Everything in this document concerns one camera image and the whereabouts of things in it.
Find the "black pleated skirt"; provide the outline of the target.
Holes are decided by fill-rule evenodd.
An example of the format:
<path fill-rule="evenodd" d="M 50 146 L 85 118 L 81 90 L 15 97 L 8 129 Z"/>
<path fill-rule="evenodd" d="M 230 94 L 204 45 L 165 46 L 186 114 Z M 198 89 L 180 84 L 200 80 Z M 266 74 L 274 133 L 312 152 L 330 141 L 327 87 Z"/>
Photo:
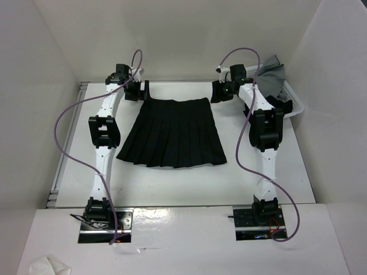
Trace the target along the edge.
<path fill-rule="evenodd" d="M 146 100 L 117 159 L 146 167 L 227 162 L 208 98 Z"/>

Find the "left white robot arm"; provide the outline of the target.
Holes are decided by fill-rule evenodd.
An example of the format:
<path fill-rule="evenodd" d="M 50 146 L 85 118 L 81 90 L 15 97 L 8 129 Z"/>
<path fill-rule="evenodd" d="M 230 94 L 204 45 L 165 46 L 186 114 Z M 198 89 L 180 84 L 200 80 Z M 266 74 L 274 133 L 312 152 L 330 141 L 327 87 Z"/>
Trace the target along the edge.
<path fill-rule="evenodd" d="M 88 119 L 96 163 L 93 187 L 84 212 L 84 222 L 97 229 L 113 229 L 115 226 L 111 200 L 108 197 L 112 160 L 121 141 L 115 119 L 119 103 L 124 95 L 138 101 L 149 97 L 149 82 L 141 88 L 143 68 L 117 64 L 116 71 L 106 78 L 106 97 L 95 116 Z"/>

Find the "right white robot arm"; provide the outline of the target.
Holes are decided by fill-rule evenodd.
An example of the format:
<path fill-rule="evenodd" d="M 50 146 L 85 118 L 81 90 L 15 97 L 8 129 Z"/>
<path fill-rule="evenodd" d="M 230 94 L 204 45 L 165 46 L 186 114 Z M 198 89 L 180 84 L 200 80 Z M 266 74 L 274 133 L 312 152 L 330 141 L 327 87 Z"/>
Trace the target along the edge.
<path fill-rule="evenodd" d="M 250 218 L 257 226 L 267 225 L 279 208 L 275 182 L 275 162 L 283 139 L 281 109 L 271 105 L 260 92 L 253 78 L 248 78 L 244 65 L 218 66 L 219 80 L 212 82 L 212 103 L 233 99 L 236 95 L 245 104 L 246 125 L 249 125 L 249 142 L 255 149 L 257 170 L 260 176 L 256 184 L 251 213 L 239 216 Z"/>

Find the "grey skirt in basket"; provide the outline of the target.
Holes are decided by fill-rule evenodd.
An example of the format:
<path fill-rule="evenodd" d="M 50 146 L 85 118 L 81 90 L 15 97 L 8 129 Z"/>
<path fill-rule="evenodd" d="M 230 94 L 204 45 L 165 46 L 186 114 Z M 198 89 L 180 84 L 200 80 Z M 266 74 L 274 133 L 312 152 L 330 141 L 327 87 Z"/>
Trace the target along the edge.
<path fill-rule="evenodd" d="M 276 55 L 270 57 L 259 69 L 256 83 L 264 98 L 273 98 L 285 102 L 287 95 L 283 90 L 286 78 L 284 65 Z"/>

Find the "white plastic basket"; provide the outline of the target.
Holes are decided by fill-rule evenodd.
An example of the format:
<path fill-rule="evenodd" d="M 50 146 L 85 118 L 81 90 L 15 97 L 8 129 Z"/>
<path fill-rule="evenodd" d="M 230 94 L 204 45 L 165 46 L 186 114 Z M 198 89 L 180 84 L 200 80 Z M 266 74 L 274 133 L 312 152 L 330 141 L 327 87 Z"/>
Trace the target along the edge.
<path fill-rule="evenodd" d="M 253 77 L 253 75 L 256 73 L 257 66 L 248 66 L 245 67 L 246 73 L 248 77 Z M 302 104 L 300 98 L 297 96 L 295 91 L 292 89 L 292 87 L 289 85 L 289 83 L 285 80 L 283 84 L 283 90 L 285 91 L 287 95 L 287 100 L 292 101 L 292 112 L 285 114 L 284 118 L 290 118 L 293 116 L 296 116 L 304 111 L 304 105 Z"/>

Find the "black skirt in basket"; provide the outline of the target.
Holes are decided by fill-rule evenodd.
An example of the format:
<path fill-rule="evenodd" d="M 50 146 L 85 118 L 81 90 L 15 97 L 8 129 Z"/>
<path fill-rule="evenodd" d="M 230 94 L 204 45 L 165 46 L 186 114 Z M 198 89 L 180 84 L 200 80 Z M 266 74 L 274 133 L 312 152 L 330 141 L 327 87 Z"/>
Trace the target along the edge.
<path fill-rule="evenodd" d="M 266 100 L 268 103 L 272 105 L 272 108 L 269 110 L 263 110 L 263 109 L 254 109 L 251 116 L 259 116 L 259 115 L 272 115 L 273 109 L 280 111 L 283 115 L 286 115 L 288 113 L 291 113 L 293 110 L 292 100 L 286 100 L 285 102 L 276 99 L 273 96 L 266 97 Z"/>

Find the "crumpled white tissue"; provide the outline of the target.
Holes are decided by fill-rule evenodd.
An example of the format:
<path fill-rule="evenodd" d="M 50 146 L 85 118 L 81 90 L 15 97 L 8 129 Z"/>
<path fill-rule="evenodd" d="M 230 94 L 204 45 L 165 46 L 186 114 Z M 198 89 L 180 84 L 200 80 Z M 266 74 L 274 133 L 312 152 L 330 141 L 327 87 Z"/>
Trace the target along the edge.
<path fill-rule="evenodd" d="M 29 266 L 31 275 L 71 275 L 71 267 L 48 256 L 33 261 Z"/>

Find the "aluminium table edge rail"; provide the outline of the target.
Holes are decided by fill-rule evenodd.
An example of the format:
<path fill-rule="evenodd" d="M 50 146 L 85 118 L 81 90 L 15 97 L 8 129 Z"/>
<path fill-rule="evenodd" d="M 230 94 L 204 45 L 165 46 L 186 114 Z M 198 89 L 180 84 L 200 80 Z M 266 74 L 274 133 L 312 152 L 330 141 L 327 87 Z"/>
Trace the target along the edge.
<path fill-rule="evenodd" d="M 78 97 L 77 97 L 77 101 L 80 101 L 80 100 L 85 98 L 85 94 L 86 94 L 86 91 L 87 91 L 87 88 L 88 88 L 88 84 L 89 84 L 89 82 L 81 82 L 80 88 L 79 88 L 79 94 L 78 94 Z M 64 145 L 63 145 L 63 150 L 67 153 L 69 153 L 69 151 L 70 151 L 73 136 L 75 134 L 77 121 L 78 121 L 79 116 L 80 116 L 80 107 L 73 107 L 69 111 L 71 112 L 71 120 L 70 120 L 67 135 L 65 137 L 65 142 L 64 142 Z M 54 176 L 53 184 L 52 184 L 52 187 L 51 187 L 49 195 L 48 195 L 48 200 L 47 200 L 47 203 L 46 203 L 46 206 L 45 206 L 46 209 L 55 209 L 56 208 L 57 197 L 58 197 L 59 191 L 61 189 L 61 184 L 62 184 L 62 181 L 63 181 L 63 175 L 64 175 L 65 167 L 66 167 L 66 164 L 67 164 L 67 159 L 68 158 L 64 154 L 61 154 L 60 159 L 59 159 L 59 163 L 58 163 L 58 166 L 57 166 L 56 174 Z"/>

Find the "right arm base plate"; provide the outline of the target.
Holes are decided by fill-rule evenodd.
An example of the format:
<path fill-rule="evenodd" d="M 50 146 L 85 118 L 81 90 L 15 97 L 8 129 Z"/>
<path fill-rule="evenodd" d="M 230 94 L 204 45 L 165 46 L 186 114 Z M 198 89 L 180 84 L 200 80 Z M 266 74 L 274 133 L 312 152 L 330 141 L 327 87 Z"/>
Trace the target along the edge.
<path fill-rule="evenodd" d="M 234 207 L 228 218 L 234 221 L 237 241 L 271 239 L 272 234 L 276 239 L 288 237 L 281 208 L 275 214 L 258 219 L 250 206 Z"/>

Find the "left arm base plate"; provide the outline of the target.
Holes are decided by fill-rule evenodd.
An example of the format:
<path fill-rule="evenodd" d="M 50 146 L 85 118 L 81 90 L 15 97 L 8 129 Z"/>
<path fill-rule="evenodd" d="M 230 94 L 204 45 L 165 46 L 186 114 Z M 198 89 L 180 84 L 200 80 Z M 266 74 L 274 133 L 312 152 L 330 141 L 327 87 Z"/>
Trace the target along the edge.
<path fill-rule="evenodd" d="M 130 243 L 134 209 L 119 208 L 116 210 L 118 219 L 117 239 L 115 243 Z M 115 234 L 115 221 L 111 214 L 110 221 L 105 217 L 88 218 L 83 215 L 70 214 L 80 222 L 78 243 L 109 243 Z"/>

